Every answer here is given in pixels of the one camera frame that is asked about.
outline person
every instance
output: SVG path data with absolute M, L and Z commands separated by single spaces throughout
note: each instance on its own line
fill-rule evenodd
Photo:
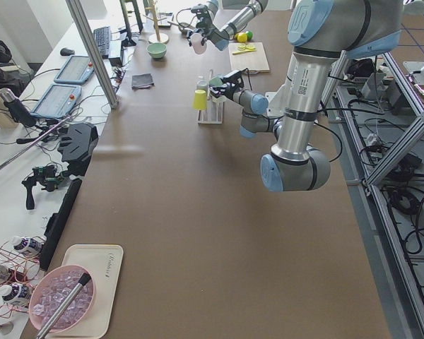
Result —
M 0 62 L 6 63 L 12 59 L 11 51 L 6 44 L 0 40 Z M 24 90 L 24 83 L 21 79 L 13 77 L 11 74 L 0 69 L 0 88 L 9 88 L 16 97 L 20 96 Z

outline white wall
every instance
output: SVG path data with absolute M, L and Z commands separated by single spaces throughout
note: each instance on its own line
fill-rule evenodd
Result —
M 47 41 L 54 47 L 72 24 L 72 17 L 63 0 L 27 0 Z
M 51 52 L 27 1 L 0 0 L 0 22 L 27 62 L 43 62 Z
M 20 53 L 18 46 L 14 44 L 13 39 L 7 33 L 1 21 L 0 21 L 0 40 L 3 40 L 4 42 L 6 42 L 6 45 L 11 50 L 11 53 L 13 55 L 13 60 L 15 61 L 15 63 L 19 65 L 20 67 L 22 67 L 23 69 L 25 69 L 26 71 L 30 71 L 30 68 L 27 65 L 26 59 Z

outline yellow cup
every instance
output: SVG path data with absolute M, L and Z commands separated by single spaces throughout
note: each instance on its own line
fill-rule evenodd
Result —
M 195 90 L 193 108 L 199 111 L 207 109 L 207 93 L 205 90 Z

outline pink bowl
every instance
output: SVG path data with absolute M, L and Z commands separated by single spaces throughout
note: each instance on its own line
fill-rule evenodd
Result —
M 54 278 L 59 278 L 62 274 L 68 273 L 70 271 L 73 270 L 81 270 L 84 273 L 88 273 L 88 271 L 79 265 L 66 265 L 66 266 L 60 266 L 58 268 L 55 268 L 54 270 L 52 270 L 51 272 L 49 272 L 48 274 L 46 274 L 45 277 L 43 277 L 43 279 L 41 279 L 40 283 L 36 286 L 35 290 L 33 291 L 33 294 L 31 296 L 30 299 L 30 305 L 28 307 L 28 313 L 30 316 L 30 321 L 33 324 L 33 326 L 40 330 L 42 327 L 42 321 L 44 319 L 43 316 L 38 316 L 36 314 L 34 314 L 34 310 L 35 310 L 35 305 L 37 304 L 41 304 L 41 298 L 43 297 L 42 295 L 42 291 L 49 287 L 51 285 L 51 282 Z M 50 333 L 60 333 L 62 331 L 66 331 L 72 327 L 74 327 L 81 319 L 83 319 L 85 317 L 85 315 L 88 313 L 88 311 L 90 310 L 91 306 L 94 303 L 94 299 L 95 299 L 95 292 L 96 292 L 96 288 L 95 288 L 95 283 L 94 283 L 94 279 L 91 276 L 91 281 L 86 285 L 88 287 L 92 286 L 93 287 L 93 293 L 91 295 L 92 300 L 90 302 L 90 304 L 88 305 L 88 308 L 86 309 L 85 313 L 81 316 L 79 316 L 75 322 L 73 324 L 71 324 L 70 326 L 66 327 L 66 328 L 61 328 L 61 329 L 55 329 L 53 328 L 52 330 L 50 330 Z

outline aluminum rail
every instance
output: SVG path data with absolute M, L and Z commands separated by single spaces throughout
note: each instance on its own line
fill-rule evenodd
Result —
M 112 109 L 118 107 L 118 99 L 114 92 L 112 82 L 108 76 L 107 70 L 105 69 L 102 57 L 100 56 L 99 49 L 96 46 L 91 27 L 86 18 L 85 12 L 82 8 L 79 0 L 66 0 L 69 11 L 73 18 L 74 23 L 77 26 L 78 33 L 85 45 L 88 56 L 94 66 L 94 72 L 98 76 L 99 84 L 104 91 L 105 97 Z

